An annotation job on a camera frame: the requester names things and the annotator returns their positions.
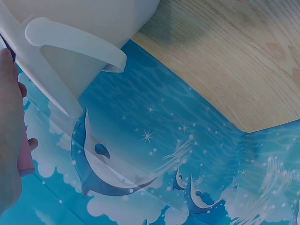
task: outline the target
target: wooden floor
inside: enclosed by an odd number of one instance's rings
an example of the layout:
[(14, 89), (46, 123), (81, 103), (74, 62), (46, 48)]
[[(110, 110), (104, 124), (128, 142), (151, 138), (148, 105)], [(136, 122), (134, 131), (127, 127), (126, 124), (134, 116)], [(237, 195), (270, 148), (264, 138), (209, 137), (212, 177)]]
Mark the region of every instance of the wooden floor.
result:
[(300, 0), (161, 0), (134, 41), (243, 131), (300, 118)]

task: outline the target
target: dolphin illustration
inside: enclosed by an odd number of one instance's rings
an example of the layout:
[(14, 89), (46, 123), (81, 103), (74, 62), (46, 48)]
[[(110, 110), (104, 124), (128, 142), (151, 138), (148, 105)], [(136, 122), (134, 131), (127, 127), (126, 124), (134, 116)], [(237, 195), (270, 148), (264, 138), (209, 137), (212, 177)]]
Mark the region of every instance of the dolphin illustration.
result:
[(179, 167), (177, 167), (174, 178), (173, 178), (173, 190), (177, 189), (179, 191), (184, 191), (186, 189), (185, 185), (182, 182), (182, 175), (179, 172)]
[(201, 214), (211, 210), (214, 206), (222, 201), (222, 198), (215, 201), (212, 205), (206, 204), (202, 200), (203, 194), (201, 191), (194, 187), (192, 176), (189, 177), (187, 187), (184, 191), (184, 198), (188, 207), (189, 215)]
[[(72, 163), (80, 178), (83, 198), (89, 191), (108, 196), (130, 195), (156, 179), (140, 178), (136, 184), (122, 182), (105, 161), (105, 158), (110, 159), (107, 148), (101, 143), (95, 143), (95, 140), (99, 139), (90, 133), (88, 110), (85, 109), (74, 126), (71, 144)], [(97, 156), (88, 151), (91, 149), (95, 150)], [(92, 168), (90, 162), (94, 162), (96, 168)]]

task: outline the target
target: white plastic bucket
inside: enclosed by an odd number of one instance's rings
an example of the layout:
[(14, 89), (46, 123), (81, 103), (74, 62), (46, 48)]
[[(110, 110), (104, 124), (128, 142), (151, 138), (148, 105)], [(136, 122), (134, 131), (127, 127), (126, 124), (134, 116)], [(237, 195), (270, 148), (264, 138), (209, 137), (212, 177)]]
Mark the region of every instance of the white plastic bucket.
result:
[(101, 70), (123, 72), (120, 48), (160, 0), (0, 0), (0, 33), (16, 62), (64, 113)]

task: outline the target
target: ocean-themed print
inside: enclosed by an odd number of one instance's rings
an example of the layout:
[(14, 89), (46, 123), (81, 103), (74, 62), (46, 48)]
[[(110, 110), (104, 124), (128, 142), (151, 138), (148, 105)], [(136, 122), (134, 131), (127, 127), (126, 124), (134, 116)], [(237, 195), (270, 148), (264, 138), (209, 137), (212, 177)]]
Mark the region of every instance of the ocean-themed print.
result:
[(0, 224), (300, 223), (300, 120), (246, 134), (134, 42), (123, 51), (125, 72), (100, 73), (76, 120), (19, 75), (40, 146)]

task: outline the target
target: bucket handle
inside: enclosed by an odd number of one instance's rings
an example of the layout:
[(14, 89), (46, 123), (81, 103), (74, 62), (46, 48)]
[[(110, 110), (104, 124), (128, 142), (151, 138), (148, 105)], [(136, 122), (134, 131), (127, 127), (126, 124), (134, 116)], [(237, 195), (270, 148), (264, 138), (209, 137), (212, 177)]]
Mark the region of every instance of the bucket handle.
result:
[(126, 65), (126, 54), (111, 43), (45, 17), (30, 21), (25, 28), (25, 37), (33, 46), (50, 45), (106, 62), (106, 72), (122, 73)]

